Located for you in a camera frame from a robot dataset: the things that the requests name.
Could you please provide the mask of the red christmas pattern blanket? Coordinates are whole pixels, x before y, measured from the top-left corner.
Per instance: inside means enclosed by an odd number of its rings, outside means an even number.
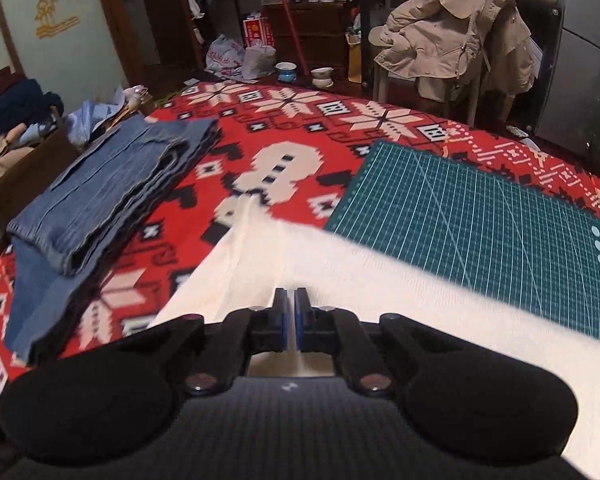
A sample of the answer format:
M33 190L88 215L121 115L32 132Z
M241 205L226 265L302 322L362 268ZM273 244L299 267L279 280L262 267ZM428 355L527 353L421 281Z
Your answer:
M377 140L493 172L600 217L600 177L525 140L424 112L313 90L202 82L155 112L160 120L214 117L219 139L163 196L102 272L65 354L145 328L230 226L234 201L260 194L272 214L322 226Z

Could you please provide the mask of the white knit sweater vest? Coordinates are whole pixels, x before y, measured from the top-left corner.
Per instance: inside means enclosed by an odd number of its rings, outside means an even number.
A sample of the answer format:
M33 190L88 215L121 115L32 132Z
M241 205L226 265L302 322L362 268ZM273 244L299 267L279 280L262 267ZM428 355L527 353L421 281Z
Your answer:
M329 232L273 219L256 196L233 202L234 223L158 312L154 324L198 313L268 306L277 287L304 287L312 304L363 322L400 313L484 348L543 367L576 395L579 415L562 455L600 479L600 341L483 297Z

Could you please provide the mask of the folded blue jeans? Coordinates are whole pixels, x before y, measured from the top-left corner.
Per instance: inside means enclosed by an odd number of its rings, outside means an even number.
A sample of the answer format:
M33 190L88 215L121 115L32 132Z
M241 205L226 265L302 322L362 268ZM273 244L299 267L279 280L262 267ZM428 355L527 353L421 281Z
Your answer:
M215 117L148 122L135 115L102 136L12 220L16 275L4 336L28 364L68 333L78 297L219 134Z

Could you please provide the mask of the white leg chair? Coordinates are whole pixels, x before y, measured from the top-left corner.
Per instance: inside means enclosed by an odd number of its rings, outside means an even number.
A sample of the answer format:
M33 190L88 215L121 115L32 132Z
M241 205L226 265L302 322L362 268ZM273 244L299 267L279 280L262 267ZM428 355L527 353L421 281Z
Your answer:
M373 100L378 103L387 102L389 82L391 79L400 84L411 84L415 87L417 95L430 102L442 105L443 116L449 117L453 96L459 96L465 87L468 88L467 125L475 125L480 96L483 89L482 66L486 60L479 56L475 59L475 66L460 79L439 79L430 77L402 77L393 75L378 63L374 63Z

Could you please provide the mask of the green cutting mat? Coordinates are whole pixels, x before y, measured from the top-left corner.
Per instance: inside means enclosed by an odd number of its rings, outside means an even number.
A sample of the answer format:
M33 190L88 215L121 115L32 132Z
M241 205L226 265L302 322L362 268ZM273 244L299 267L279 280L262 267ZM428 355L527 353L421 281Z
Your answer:
M600 340L600 218L563 200L379 141L325 229Z

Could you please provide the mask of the grey refrigerator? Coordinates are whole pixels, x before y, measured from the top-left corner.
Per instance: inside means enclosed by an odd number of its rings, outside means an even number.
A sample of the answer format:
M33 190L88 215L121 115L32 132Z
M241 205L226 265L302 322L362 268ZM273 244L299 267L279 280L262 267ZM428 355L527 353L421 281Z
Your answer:
M584 155L600 123L600 0L557 0L557 48L536 134Z

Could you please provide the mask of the cardboard box of clothes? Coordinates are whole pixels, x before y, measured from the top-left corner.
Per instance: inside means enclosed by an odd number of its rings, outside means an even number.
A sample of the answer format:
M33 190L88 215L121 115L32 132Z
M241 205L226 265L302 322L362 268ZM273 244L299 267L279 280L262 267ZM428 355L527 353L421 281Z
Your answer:
M10 67L0 69L0 229L78 156L58 94Z

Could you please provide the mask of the beige jacket on chair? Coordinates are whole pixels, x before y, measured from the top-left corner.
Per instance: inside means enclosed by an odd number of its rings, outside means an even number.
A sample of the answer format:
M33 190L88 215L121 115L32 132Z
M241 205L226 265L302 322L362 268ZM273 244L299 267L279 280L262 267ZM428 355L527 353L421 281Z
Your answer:
M378 32L375 63L402 77L460 79L482 56L483 88L516 96L535 80L530 37L516 0L407 0Z

